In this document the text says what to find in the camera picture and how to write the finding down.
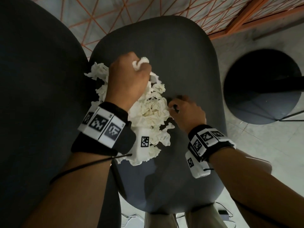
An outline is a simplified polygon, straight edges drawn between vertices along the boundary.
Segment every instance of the khaki pants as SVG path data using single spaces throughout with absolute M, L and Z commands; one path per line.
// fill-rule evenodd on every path
M 214 205 L 185 213 L 188 228 L 227 228 Z M 175 214 L 145 214 L 145 228 L 178 228 Z

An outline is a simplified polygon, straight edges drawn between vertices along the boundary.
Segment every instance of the chair seat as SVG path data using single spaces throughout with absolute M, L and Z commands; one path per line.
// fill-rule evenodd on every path
M 147 57 L 152 71 L 165 84 L 166 98 L 188 95 L 206 111 L 209 125 L 226 133 L 217 57 L 211 41 L 194 22 L 165 16 L 124 26 L 105 36 L 89 61 L 109 66 L 119 55 L 134 51 Z M 169 130 L 171 145 L 150 161 L 133 167 L 117 165 L 120 192 L 132 206 L 147 212 L 177 213 L 214 202 L 224 186 L 216 172 L 195 179 L 185 153 L 188 137 Z

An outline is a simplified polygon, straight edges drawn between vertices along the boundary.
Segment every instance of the left hand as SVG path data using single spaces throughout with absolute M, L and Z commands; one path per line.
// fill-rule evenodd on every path
M 108 90 L 105 101 L 114 103 L 125 111 L 142 96 L 150 79 L 151 65 L 142 63 L 135 70 L 132 62 L 140 59 L 134 52 L 119 56 L 110 65 Z

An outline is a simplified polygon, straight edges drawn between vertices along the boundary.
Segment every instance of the forearm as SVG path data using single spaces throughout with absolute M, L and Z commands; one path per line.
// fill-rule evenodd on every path
M 63 171 L 105 158 L 107 156 L 74 153 Z M 111 161 L 107 161 L 88 166 L 56 180 L 23 227 L 96 228 L 110 165 Z
M 302 227 L 304 198 L 241 152 L 225 148 L 209 161 L 236 201 L 289 227 Z

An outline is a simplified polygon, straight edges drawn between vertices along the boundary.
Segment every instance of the floor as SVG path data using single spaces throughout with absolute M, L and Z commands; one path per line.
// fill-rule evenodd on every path
M 57 18 L 60 18 L 61 0 L 39 0 L 39 5 L 47 9 Z M 69 3 L 69 16 L 65 20 L 81 18 L 83 13 L 71 2 Z M 291 56 L 304 72 L 304 24 L 290 28 L 283 32 L 253 41 L 252 38 L 277 27 L 286 25 L 296 19 L 304 17 L 304 13 L 299 13 L 284 19 L 273 21 L 246 32 L 241 32 L 228 37 L 215 39 L 212 41 L 219 62 L 221 81 L 223 83 L 225 75 L 233 62 L 243 54 L 260 48 L 278 49 Z M 85 34 L 86 27 L 78 27 L 73 33 L 81 40 L 81 35 Z M 94 41 L 96 34 L 92 33 L 89 40 Z M 97 43 L 91 43 L 90 50 L 94 49 Z M 252 125 L 240 121 L 234 117 L 227 109 L 225 103 L 225 115 L 228 136 L 233 139 L 238 148 L 254 157 L 268 160 L 273 166 L 273 175 L 284 184 L 292 188 L 297 193 L 304 196 L 304 122 L 275 122 L 268 125 Z M 292 111 L 304 110 L 304 95 Z M 233 221 L 237 227 L 248 228 L 248 225 L 239 213 L 235 203 L 230 198 L 226 189 L 217 200 L 233 213 Z M 121 198 L 122 213 L 125 215 L 138 214 L 144 218 L 144 212 L 137 210 Z M 122 226 L 127 219 L 122 217 Z M 179 227 L 187 227 L 184 218 L 178 219 Z M 126 227 L 143 227 L 143 222 L 134 218 L 130 220 Z

